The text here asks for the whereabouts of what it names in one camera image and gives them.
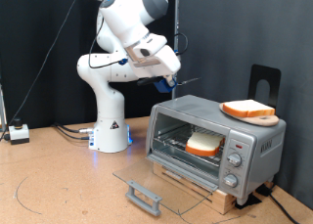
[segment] table surface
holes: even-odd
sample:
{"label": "table surface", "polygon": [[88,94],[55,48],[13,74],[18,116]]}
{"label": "table surface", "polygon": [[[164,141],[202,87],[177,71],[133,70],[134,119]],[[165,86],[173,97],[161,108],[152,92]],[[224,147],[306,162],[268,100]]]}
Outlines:
{"label": "table surface", "polygon": [[[63,136],[55,128],[29,130],[30,143],[0,144],[1,223],[291,223],[271,201],[221,215],[199,204],[182,216],[161,206],[154,217],[125,197],[127,185],[113,176],[146,156],[148,117],[126,119],[134,143],[104,154],[87,141]],[[78,129],[89,124],[71,125]],[[313,211],[279,187],[273,196],[299,223],[313,223]]]}

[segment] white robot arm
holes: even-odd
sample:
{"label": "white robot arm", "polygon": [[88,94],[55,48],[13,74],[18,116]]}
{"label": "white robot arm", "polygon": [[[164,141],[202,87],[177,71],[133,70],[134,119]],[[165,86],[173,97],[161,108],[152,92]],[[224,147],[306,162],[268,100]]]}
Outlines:
{"label": "white robot arm", "polygon": [[[127,148],[124,97],[110,82],[128,82],[142,77],[165,77],[156,84],[169,92],[180,62],[163,36],[149,33],[148,23],[165,15],[167,0],[104,0],[97,19],[97,42],[108,54],[82,56],[78,74],[94,90],[98,118],[89,148],[116,153]],[[120,65],[123,59],[128,63]]]}

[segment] wooden cutting board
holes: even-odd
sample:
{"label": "wooden cutting board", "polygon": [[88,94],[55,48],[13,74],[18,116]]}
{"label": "wooden cutting board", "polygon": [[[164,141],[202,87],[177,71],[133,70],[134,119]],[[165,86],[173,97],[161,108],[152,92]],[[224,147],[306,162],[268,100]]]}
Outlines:
{"label": "wooden cutting board", "polygon": [[[219,109],[223,111],[223,104],[219,105]],[[228,115],[238,120],[244,121],[246,123],[256,124],[256,125],[261,125],[261,126],[273,126],[273,125],[278,124],[278,122],[280,121],[280,119],[276,117],[275,115],[263,115],[263,116],[257,116],[257,117],[238,117],[238,116],[233,116],[230,114]]]}

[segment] toaster oven control panel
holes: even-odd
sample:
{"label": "toaster oven control panel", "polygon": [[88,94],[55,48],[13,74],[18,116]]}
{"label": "toaster oven control panel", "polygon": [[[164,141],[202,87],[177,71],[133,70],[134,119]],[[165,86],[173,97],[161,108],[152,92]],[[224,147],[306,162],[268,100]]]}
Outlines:
{"label": "toaster oven control panel", "polygon": [[232,195],[238,196],[243,185],[247,167],[249,145],[231,139],[226,152],[226,163],[221,186]]}
{"label": "toaster oven control panel", "polygon": [[234,153],[227,156],[227,160],[233,164],[235,167],[238,167],[242,164],[242,158],[239,154]]}

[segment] bread slice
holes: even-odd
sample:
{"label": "bread slice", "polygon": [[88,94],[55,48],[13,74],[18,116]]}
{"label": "bread slice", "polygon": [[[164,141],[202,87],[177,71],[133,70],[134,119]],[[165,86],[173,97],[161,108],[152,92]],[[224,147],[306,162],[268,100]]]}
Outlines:
{"label": "bread slice", "polygon": [[224,103],[223,111],[238,117],[256,117],[275,114],[275,109],[260,104],[254,100],[242,100]]}
{"label": "bread slice", "polygon": [[223,142],[223,137],[195,132],[187,142],[186,152],[200,157],[214,157]]}

